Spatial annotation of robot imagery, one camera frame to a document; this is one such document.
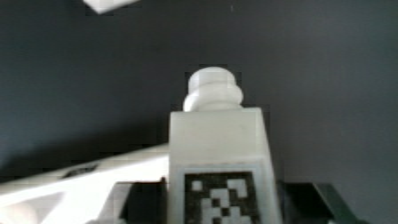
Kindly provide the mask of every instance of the rounded knob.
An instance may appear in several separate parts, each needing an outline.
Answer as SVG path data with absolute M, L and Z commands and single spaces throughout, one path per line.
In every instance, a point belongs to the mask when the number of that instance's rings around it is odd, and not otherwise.
M 188 81 L 183 110 L 188 112 L 240 109 L 242 100 L 233 73 L 220 67 L 201 69 Z

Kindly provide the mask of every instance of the dark background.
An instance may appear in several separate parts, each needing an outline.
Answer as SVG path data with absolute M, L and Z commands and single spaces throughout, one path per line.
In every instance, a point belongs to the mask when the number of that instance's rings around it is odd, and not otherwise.
M 398 1 L 0 0 L 2 182 L 167 142 L 186 78 L 238 77 L 270 110 L 277 176 L 398 223 Z

